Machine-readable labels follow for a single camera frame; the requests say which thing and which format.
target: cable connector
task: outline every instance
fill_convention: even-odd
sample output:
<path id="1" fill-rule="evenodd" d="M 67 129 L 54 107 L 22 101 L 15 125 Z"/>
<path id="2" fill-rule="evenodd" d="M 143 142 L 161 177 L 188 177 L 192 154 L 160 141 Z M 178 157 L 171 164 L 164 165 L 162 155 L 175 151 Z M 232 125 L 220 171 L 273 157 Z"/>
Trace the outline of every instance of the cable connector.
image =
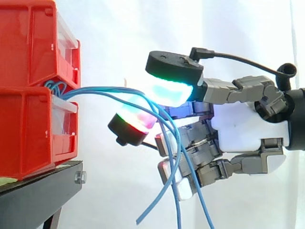
<path id="1" fill-rule="evenodd" d="M 203 49 L 203 48 L 192 48 L 190 53 L 190 58 L 194 61 L 199 61 L 200 59 L 209 59 L 215 57 L 215 51 Z"/>

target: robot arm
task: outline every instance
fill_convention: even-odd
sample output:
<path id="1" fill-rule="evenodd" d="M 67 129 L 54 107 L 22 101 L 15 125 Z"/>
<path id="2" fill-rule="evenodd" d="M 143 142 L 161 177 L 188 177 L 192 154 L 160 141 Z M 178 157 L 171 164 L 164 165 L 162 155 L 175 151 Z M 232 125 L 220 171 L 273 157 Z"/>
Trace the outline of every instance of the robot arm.
<path id="1" fill-rule="evenodd" d="M 280 75 L 287 71 L 295 74 L 295 68 L 294 73 L 291 72 L 293 65 L 282 65 L 277 72 L 278 87 L 287 90 L 281 91 L 265 76 L 246 76 L 233 82 L 204 79 L 203 66 L 198 63 L 200 55 L 194 52 L 194 48 L 189 57 L 177 55 L 151 52 L 146 71 L 159 78 L 193 85 L 190 97 L 193 110 L 198 110 L 195 103 L 197 107 L 201 104 L 208 114 L 198 122 L 179 128 L 201 187 L 227 179 L 233 173 L 270 173 L 284 162 L 284 146 L 289 150 L 305 149 L 305 143 L 300 142 L 300 138 L 305 136 L 305 122 L 302 120 L 304 91 L 291 91 L 289 77 Z M 173 136 L 169 137 L 175 149 Z M 167 156 L 163 135 L 157 135 L 155 140 L 160 155 Z M 218 159 L 224 152 L 239 155 L 231 161 Z M 158 169 L 165 183 L 170 175 L 168 159 L 159 163 Z M 184 157 L 180 160 L 176 183 L 180 200 L 188 199 L 196 192 Z"/>

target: white fabric background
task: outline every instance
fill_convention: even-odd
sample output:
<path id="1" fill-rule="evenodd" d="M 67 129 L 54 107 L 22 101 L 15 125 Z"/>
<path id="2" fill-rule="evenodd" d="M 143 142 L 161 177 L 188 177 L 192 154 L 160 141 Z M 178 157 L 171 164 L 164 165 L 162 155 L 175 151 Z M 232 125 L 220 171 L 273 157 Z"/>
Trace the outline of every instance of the white fabric background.
<path id="1" fill-rule="evenodd" d="M 303 21 L 305 21 L 305 15 L 302 11 L 303 1 L 291 0 L 291 15 L 292 15 L 292 36 L 294 45 L 295 63 L 298 68 L 298 75 L 296 76 L 296 86 L 305 87 L 305 31 Z M 305 213 L 305 154 L 300 152 L 299 154 L 299 171 L 298 171 L 298 197 L 296 208 L 296 229 L 303 229 L 305 227 L 304 213 Z"/>
<path id="2" fill-rule="evenodd" d="M 191 47 L 206 47 L 273 69 L 295 60 L 288 0 L 57 0 L 57 4 L 81 41 L 82 86 L 122 86 L 124 78 L 145 81 L 152 50 L 188 54 Z M 229 60 L 207 60 L 204 65 L 205 77 L 222 80 L 265 74 Z M 59 228 L 176 228 L 170 191 L 141 225 L 135 225 L 162 187 L 156 168 L 161 158 L 141 146 L 115 143 L 107 124 L 121 105 L 93 95 L 75 100 L 80 105 L 78 159 L 84 160 L 88 181 L 64 206 Z M 217 229 L 295 228 L 300 209 L 299 154 L 286 154 L 285 163 L 270 175 L 234 175 L 203 189 Z M 208 228 L 197 196 L 181 207 L 183 228 Z"/>

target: red storage bin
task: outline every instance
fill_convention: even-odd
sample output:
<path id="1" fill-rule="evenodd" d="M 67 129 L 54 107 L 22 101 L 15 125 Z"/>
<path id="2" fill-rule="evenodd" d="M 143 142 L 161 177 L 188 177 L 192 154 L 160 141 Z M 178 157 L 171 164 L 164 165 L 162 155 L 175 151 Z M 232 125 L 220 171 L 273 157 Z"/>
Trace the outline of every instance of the red storage bin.
<path id="1" fill-rule="evenodd" d="M 0 86 L 80 87 L 80 43 L 52 0 L 0 0 Z"/>
<path id="2" fill-rule="evenodd" d="M 45 87 L 0 87 L 0 177 L 22 180 L 77 156 L 78 106 Z"/>

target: blue cable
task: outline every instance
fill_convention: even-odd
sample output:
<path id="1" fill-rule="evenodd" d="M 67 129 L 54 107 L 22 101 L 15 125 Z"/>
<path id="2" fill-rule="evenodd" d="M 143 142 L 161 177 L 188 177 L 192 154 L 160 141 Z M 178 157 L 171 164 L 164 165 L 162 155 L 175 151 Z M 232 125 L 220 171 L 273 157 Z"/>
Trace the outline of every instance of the blue cable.
<path id="1" fill-rule="evenodd" d="M 212 223 L 211 218 L 209 216 L 207 207 L 206 207 L 205 202 L 204 202 L 204 198 L 203 198 L 201 190 L 200 190 L 200 185 L 199 185 L 199 182 L 197 180 L 197 176 L 195 174 L 194 167 L 193 167 L 193 165 L 192 165 L 192 163 L 190 161 L 189 156 L 187 155 L 187 152 L 186 152 L 185 148 L 181 145 L 181 138 L 180 138 L 180 134 L 179 134 L 178 128 L 175 125 L 175 123 L 173 122 L 173 120 L 171 119 L 171 117 L 158 104 L 150 101 L 149 99 L 146 98 L 146 96 L 142 92 L 134 90 L 134 89 L 118 88 L 118 87 L 89 87 L 89 88 L 82 88 L 82 89 L 77 89 L 77 90 L 70 91 L 70 92 L 64 94 L 63 98 L 64 99 L 69 99 L 69 98 L 71 98 L 71 97 L 73 97 L 75 95 L 78 95 L 78 94 L 100 94 L 100 95 L 105 95 L 105 96 L 110 97 L 110 98 L 112 98 L 112 99 L 114 99 L 116 101 L 119 101 L 121 103 L 124 103 L 124 104 L 130 105 L 130 106 L 136 107 L 136 108 L 138 108 L 140 110 L 143 110 L 143 111 L 145 111 L 145 112 L 155 116 L 159 120 L 159 122 L 164 124 L 170 130 L 170 132 L 172 132 L 173 135 L 176 137 L 178 151 L 177 151 L 177 159 L 176 159 L 177 161 L 176 161 L 176 163 L 174 165 L 173 171 L 172 171 L 170 177 L 168 178 L 167 182 L 165 183 L 164 187 L 160 191 L 159 195 L 156 197 L 156 199 L 151 203 L 151 205 L 137 219 L 137 221 L 136 221 L 137 224 L 139 224 L 145 218 L 145 216 L 152 210 L 152 208 L 159 202 L 161 197 L 164 195 L 164 192 L 168 188 L 169 184 L 173 182 L 174 174 L 177 171 L 178 164 L 179 164 L 179 161 L 180 161 L 180 156 L 181 156 L 180 155 L 180 151 L 181 151 L 181 148 L 182 148 L 184 156 L 185 156 L 185 158 L 187 160 L 187 163 L 188 163 L 188 165 L 190 167 L 191 174 L 193 176 L 193 179 L 194 179 L 194 182 L 195 182 L 195 186 L 196 186 L 196 189 L 197 189 L 197 193 L 198 193 L 201 205 L 203 207 L 204 213 L 206 215 L 207 221 L 209 223 L 210 228 L 214 229 L 213 223 Z M 108 91 L 108 92 L 113 92 L 113 93 L 137 94 L 137 95 L 143 97 L 148 102 L 148 104 L 152 107 L 152 109 L 153 109 L 152 105 L 154 105 L 155 107 L 158 108 L 158 110 L 159 110 L 159 112 L 161 114 L 166 116 L 166 118 L 170 121 L 170 123 L 174 127 L 174 130 L 172 130 L 172 128 L 169 127 L 169 125 L 165 122 L 165 120 L 161 116 L 157 115 L 156 113 L 153 113 L 150 110 L 148 110 L 146 108 L 143 108 L 143 107 L 140 107 L 140 106 L 138 106 L 136 104 L 132 104 L 132 103 L 129 103 L 127 101 L 121 100 L 121 99 L 119 99 L 119 98 L 117 98 L 117 97 L 115 97 L 113 95 L 104 93 L 102 91 Z"/>
<path id="2" fill-rule="evenodd" d="M 130 103 L 130 102 L 127 102 L 125 100 L 122 100 L 122 99 L 119 99 L 111 94 L 107 94 L 107 93 L 104 93 L 104 92 L 101 92 L 101 88 L 100 88 L 100 91 L 86 91 L 86 90 L 79 90 L 76 89 L 76 90 L 73 90 L 73 91 L 70 91 L 66 94 L 64 94 L 62 96 L 62 98 L 64 100 L 67 100 L 73 96 L 76 96 L 76 95 L 79 95 L 79 94 L 99 94 L 99 95 L 104 95 L 104 96 L 107 96 L 109 98 L 112 98 L 118 102 L 121 102 L 123 104 L 127 104 L 127 105 L 130 105 L 130 106 L 133 106 L 135 108 L 138 108 L 140 110 L 143 110 L 149 114 L 151 114 L 152 116 L 156 117 L 160 123 L 163 123 L 173 134 L 175 137 L 177 137 L 177 146 L 178 146 L 178 150 L 177 150 L 177 158 L 176 158 L 176 162 L 173 166 L 173 172 L 171 173 L 171 175 L 169 176 L 168 180 L 166 181 L 166 183 L 164 184 L 163 188 L 161 189 L 160 193 L 157 195 L 157 197 L 153 200 L 153 202 L 148 206 L 148 208 L 139 216 L 139 218 L 136 220 L 136 223 L 139 224 L 148 214 L 149 212 L 155 207 L 155 205 L 160 201 L 160 199 L 163 197 L 163 195 L 165 194 L 167 188 L 169 187 L 169 185 L 173 182 L 173 178 L 174 178 L 174 175 L 178 169 L 178 166 L 179 166 L 179 161 L 180 161 L 180 158 L 181 158 L 181 139 L 180 139 L 180 135 L 179 135 L 179 131 L 178 131 L 178 128 L 176 127 L 175 131 L 172 130 L 172 128 L 166 123 L 166 121 L 158 114 L 146 109 L 146 108 L 143 108 L 141 106 L 138 106 L 136 104 L 133 104 L 133 103 Z M 117 91 L 118 93 L 130 93 L 130 94 L 137 94 L 137 95 L 140 95 L 142 96 L 145 100 L 148 100 L 148 103 L 150 106 L 153 107 L 152 105 L 152 102 L 146 98 L 146 96 L 143 96 L 142 93 L 138 93 L 136 90 L 134 92 L 132 92 L 132 90 L 126 90 L 125 92 L 124 91 Z"/>
<path id="3" fill-rule="evenodd" d="M 174 123 L 174 121 L 172 120 L 172 118 L 169 116 L 168 113 L 166 113 L 163 109 L 160 110 L 160 113 L 162 115 L 164 115 L 168 120 L 169 122 L 175 126 L 175 128 L 177 128 L 176 124 Z M 193 164 L 191 162 L 191 159 L 190 157 L 188 156 L 187 152 L 186 152 L 186 149 L 185 147 L 181 144 L 181 148 L 182 148 L 182 151 L 183 151 L 183 155 L 187 161 L 187 164 L 190 168 L 190 171 L 191 171 L 191 174 L 192 174 L 192 177 L 193 177 L 193 180 L 194 180 L 194 183 L 195 183 L 195 187 L 196 187 L 196 190 L 197 190 L 197 193 L 198 193 L 198 197 L 199 197 L 199 200 L 200 200 L 200 203 L 202 205 L 202 208 L 203 208 L 203 211 L 204 211 L 204 214 L 205 214 L 205 217 L 206 217 L 206 220 L 210 226 L 211 229 L 214 229 L 214 225 L 213 225 L 213 222 L 211 220 L 211 217 L 210 217 L 210 214 L 208 212 L 208 209 L 206 207 L 206 204 L 205 204 L 205 201 L 204 201 L 204 198 L 203 198 L 203 195 L 202 195 L 202 192 L 201 192 L 201 189 L 200 189 L 200 185 L 199 185 L 199 182 L 198 182 L 198 179 L 197 179 L 197 176 L 196 176 L 196 173 L 195 173 L 195 169 L 193 167 Z"/>
<path id="4" fill-rule="evenodd" d="M 166 133 L 166 130 L 165 130 L 163 124 L 162 123 L 159 123 L 159 124 L 160 124 L 160 128 L 162 130 L 162 133 L 164 135 L 166 148 L 168 150 L 168 156 L 169 156 L 169 160 L 170 160 L 171 172 L 173 173 L 173 153 L 172 153 L 172 149 L 171 149 L 171 144 L 170 144 L 168 135 Z M 178 229 L 181 229 L 182 228 L 182 226 L 181 226 L 181 210 L 180 210 L 180 204 L 179 204 L 179 198 L 178 198 L 178 188 L 177 188 L 175 176 L 173 177 L 172 189 L 173 189 L 173 196 L 174 196 L 175 204 L 176 204 L 177 227 L 178 227 Z"/>
<path id="5" fill-rule="evenodd" d="M 53 80 L 48 80 L 44 83 L 45 87 L 48 87 L 55 96 L 61 97 L 65 90 L 67 89 L 67 84 L 63 81 L 54 82 Z"/>

